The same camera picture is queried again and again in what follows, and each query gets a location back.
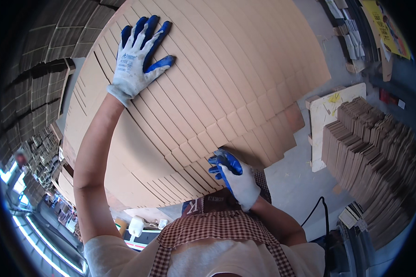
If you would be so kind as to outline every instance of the electric cable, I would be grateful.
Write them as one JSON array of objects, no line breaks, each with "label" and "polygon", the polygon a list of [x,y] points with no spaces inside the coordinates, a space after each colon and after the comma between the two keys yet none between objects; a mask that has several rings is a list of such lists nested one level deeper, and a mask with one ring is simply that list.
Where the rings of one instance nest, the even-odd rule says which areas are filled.
[{"label": "electric cable", "polygon": [[303,225],[307,222],[308,219],[310,219],[311,215],[314,213],[314,211],[316,210],[317,206],[319,205],[320,200],[322,200],[322,204],[323,207],[325,209],[325,225],[327,228],[327,235],[325,236],[325,272],[324,272],[324,276],[329,276],[329,268],[328,268],[328,263],[327,263],[327,256],[328,256],[328,252],[330,250],[330,225],[328,223],[328,207],[327,204],[325,203],[325,198],[323,196],[319,197],[318,202],[316,203],[316,206],[313,208],[313,210],[311,211],[310,215],[308,215],[308,217],[305,219],[305,221],[302,223],[301,227],[303,227]]}]

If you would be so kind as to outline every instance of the checkered apron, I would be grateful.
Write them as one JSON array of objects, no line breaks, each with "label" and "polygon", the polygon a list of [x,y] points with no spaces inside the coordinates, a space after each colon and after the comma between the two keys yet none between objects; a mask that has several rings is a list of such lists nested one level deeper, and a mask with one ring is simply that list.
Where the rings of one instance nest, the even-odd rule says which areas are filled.
[{"label": "checkered apron", "polygon": [[[261,188],[260,196],[271,203],[265,174],[258,172],[254,177]],[[273,255],[280,275],[295,276],[280,243],[255,215],[241,210],[227,188],[192,200],[182,217],[161,231],[157,237],[160,246],[150,276],[165,277],[171,251],[184,243],[204,238],[253,240],[264,243]]]}]

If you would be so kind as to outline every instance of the worker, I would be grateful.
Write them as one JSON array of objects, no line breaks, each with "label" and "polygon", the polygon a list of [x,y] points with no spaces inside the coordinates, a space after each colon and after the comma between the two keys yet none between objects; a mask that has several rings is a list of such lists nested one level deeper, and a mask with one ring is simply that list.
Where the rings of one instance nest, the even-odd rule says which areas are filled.
[{"label": "worker", "polygon": [[105,196],[106,163],[125,107],[175,61],[169,55],[151,65],[171,28],[166,21],[153,36],[158,21],[142,17],[123,29],[113,82],[78,151],[74,197],[92,276],[323,276],[324,249],[307,243],[296,220],[271,205],[263,172],[225,149],[209,159],[209,171],[226,188],[188,202],[142,252],[125,244]]}]

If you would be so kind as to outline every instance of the hand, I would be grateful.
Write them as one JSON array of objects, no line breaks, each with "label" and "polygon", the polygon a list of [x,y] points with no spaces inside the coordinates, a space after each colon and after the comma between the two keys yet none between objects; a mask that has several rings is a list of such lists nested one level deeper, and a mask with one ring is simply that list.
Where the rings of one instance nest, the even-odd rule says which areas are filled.
[{"label": "hand", "polygon": [[176,59],[168,55],[150,65],[155,51],[171,28],[171,23],[165,21],[153,36],[158,22],[159,17],[156,15],[149,19],[142,17],[135,28],[126,26],[122,30],[113,83],[106,90],[125,107],[129,106],[130,100],[139,92],[170,68]]},{"label": "hand", "polygon": [[216,150],[214,155],[216,156],[209,158],[208,162],[216,166],[208,172],[216,173],[217,180],[223,179],[242,210],[249,211],[260,195],[260,187],[254,180],[253,169],[222,148]]}]

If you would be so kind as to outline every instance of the white t-shirt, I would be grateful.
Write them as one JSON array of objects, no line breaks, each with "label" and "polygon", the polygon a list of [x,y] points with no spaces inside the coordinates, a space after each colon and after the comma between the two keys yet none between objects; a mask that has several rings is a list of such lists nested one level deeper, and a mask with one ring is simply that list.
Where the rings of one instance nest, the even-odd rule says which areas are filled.
[{"label": "white t-shirt", "polygon": [[[152,241],[136,252],[115,236],[98,236],[85,244],[85,257],[93,277],[149,276],[158,242]],[[323,276],[325,251],[316,243],[282,249],[297,277]],[[211,277],[233,273],[242,277],[279,276],[273,256],[264,244],[255,241],[204,239],[177,247],[171,253],[167,276]]]}]

